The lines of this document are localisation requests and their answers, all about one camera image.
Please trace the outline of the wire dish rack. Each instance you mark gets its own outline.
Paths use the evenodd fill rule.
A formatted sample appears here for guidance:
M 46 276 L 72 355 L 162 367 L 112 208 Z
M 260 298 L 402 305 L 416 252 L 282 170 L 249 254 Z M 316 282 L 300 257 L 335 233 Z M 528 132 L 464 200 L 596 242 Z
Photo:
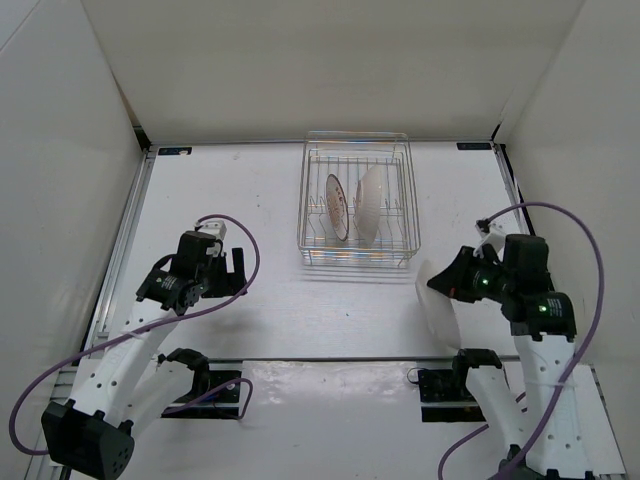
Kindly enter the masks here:
M 421 247 L 409 137 L 309 132 L 302 157 L 297 242 L 308 265 L 406 267 Z

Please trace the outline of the floral patterned plate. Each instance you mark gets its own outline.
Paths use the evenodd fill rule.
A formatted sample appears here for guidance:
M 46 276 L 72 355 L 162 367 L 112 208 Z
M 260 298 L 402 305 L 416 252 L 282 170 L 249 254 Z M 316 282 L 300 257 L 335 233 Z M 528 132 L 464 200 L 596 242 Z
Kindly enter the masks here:
M 354 222 L 362 243 L 373 244 L 380 222 L 382 202 L 382 167 L 367 170 L 358 182 L 355 196 Z
M 415 288 L 423 316 L 433 337 L 443 346 L 461 348 L 461 334 L 451 300 L 427 285 L 436 275 L 429 260 L 424 260 L 418 270 Z

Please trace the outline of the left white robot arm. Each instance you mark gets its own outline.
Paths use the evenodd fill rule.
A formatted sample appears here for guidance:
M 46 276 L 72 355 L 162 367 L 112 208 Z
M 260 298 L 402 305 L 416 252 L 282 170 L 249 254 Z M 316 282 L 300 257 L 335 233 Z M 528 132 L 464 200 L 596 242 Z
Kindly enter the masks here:
M 200 299 L 232 297 L 246 284 L 244 253 L 223 251 L 226 225 L 210 221 L 183 233 L 177 251 L 158 260 L 136 292 L 121 343 L 106 348 L 69 399 L 50 403 L 41 423 L 51 459 L 92 479 L 117 479 L 146 427 L 175 401 L 209 395 L 208 359 L 158 349 Z

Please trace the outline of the brown patterned small plate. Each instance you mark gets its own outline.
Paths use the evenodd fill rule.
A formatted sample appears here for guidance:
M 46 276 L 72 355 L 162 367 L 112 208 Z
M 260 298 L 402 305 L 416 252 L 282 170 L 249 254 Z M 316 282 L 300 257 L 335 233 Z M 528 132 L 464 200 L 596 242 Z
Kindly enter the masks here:
M 348 202 L 342 185 L 334 174 L 327 177 L 325 200 L 329 220 L 337 239 L 346 241 L 349 234 Z

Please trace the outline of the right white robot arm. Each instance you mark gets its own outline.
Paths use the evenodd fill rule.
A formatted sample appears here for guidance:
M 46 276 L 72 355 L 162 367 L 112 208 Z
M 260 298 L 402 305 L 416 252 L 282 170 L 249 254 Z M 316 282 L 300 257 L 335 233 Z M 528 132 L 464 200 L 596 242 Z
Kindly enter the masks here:
M 537 236 L 489 234 L 462 247 L 437 271 L 423 262 L 416 291 L 431 333 L 455 350 L 445 386 L 474 399 L 487 426 L 502 440 L 500 479 L 593 479 L 582 440 L 572 370 L 576 323 L 569 297 L 553 289 L 549 248 Z M 510 326 L 525 385 L 524 406 L 511 393 L 498 354 L 465 348 L 453 304 L 491 300 Z

